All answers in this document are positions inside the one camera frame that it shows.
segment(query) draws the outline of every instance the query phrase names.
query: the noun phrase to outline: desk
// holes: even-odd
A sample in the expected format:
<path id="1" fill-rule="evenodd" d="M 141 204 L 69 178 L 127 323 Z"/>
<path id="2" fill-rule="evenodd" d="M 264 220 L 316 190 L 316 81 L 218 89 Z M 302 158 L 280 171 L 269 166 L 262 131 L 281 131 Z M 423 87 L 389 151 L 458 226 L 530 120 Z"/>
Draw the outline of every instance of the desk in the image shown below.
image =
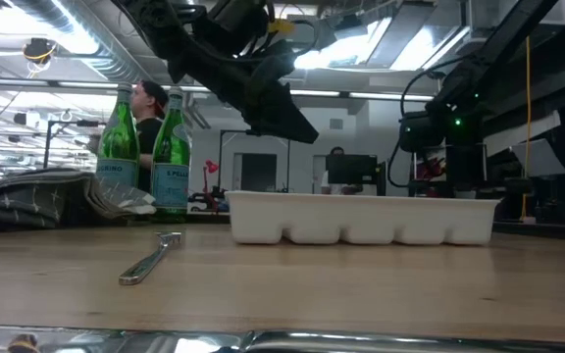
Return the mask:
<path id="1" fill-rule="evenodd" d="M 119 286 L 160 229 L 185 229 L 181 248 Z M 206 225 L 0 233 L 0 325 L 565 341 L 565 241 L 246 246 Z"/>

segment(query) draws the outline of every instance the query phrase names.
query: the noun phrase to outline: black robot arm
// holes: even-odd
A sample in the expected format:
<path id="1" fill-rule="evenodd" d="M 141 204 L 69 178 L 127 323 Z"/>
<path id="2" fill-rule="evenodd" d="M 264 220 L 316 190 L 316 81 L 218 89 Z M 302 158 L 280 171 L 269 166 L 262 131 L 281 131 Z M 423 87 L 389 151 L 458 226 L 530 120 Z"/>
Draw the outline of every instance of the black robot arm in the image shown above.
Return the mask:
<path id="1" fill-rule="evenodd" d="M 112 0 L 131 20 L 154 54 L 168 61 L 174 82 L 189 75 L 235 107 L 253 134 L 313 143 L 318 132 L 295 107 L 288 85 L 297 57 L 284 40 L 269 45 L 274 7 L 264 0 L 220 0 L 207 13 L 168 0 Z M 268 5 L 269 14 L 265 12 Z M 191 25 L 193 33 L 187 33 Z M 254 50 L 267 33 L 267 45 Z M 240 56 L 250 45 L 248 56 Z"/>
<path id="2" fill-rule="evenodd" d="M 482 121 L 490 114 L 485 108 L 488 89 L 555 3 L 557 0 L 519 0 L 479 51 L 458 59 L 425 111 L 404 114 L 400 147 L 424 154 L 428 147 L 445 142 L 450 146 L 446 149 L 447 181 L 465 188 L 480 184 L 482 154 L 475 146 L 483 142 Z"/>

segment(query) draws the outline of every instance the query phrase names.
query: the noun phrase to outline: gray cloth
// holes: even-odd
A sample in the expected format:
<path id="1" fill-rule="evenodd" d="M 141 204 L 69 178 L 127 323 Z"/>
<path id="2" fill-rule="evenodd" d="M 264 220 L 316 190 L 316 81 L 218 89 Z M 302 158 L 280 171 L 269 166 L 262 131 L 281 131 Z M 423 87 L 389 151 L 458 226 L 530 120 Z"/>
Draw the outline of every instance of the gray cloth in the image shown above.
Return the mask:
<path id="1" fill-rule="evenodd" d="M 94 173 L 47 169 L 0 180 L 0 224 L 89 226 L 153 214 L 154 198 L 136 188 L 100 182 Z"/>

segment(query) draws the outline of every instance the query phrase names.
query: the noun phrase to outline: green glass bottle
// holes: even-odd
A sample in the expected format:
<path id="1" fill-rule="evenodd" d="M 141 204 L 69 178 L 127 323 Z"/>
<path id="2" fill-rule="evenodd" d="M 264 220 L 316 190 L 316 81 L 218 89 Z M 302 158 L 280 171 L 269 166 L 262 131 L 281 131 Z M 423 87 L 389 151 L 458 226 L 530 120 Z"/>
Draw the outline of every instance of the green glass bottle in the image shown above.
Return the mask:
<path id="1" fill-rule="evenodd" d="M 139 147 L 129 107 L 132 85 L 120 83 L 117 104 L 104 128 L 97 153 L 97 177 L 136 187 Z"/>
<path id="2" fill-rule="evenodd" d="M 184 223 L 188 202 L 188 173 L 191 148 L 182 118 L 179 88 L 169 91 L 169 110 L 163 121 L 152 160 L 152 196 L 161 223 Z"/>

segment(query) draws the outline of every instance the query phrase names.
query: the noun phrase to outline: bottle cap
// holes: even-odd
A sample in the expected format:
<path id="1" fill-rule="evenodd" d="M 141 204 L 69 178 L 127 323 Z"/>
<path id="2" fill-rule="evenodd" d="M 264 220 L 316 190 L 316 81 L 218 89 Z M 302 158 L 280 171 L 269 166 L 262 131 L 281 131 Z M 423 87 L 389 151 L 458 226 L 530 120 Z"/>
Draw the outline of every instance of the bottle cap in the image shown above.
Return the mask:
<path id="1" fill-rule="evenodd" d="M 132 85 L 129 83 L 119 83 L 119 85 L 117 85 L 117 90 L 132 92 Z"/>
<path id="2" fill-rule="evenodd" d="M 172 86 L 172 88 L 170 88 L 169 90 L 169 95 L 178 95 L 182 97 L 182 90 L 180 89 L 180 87 Z"/>

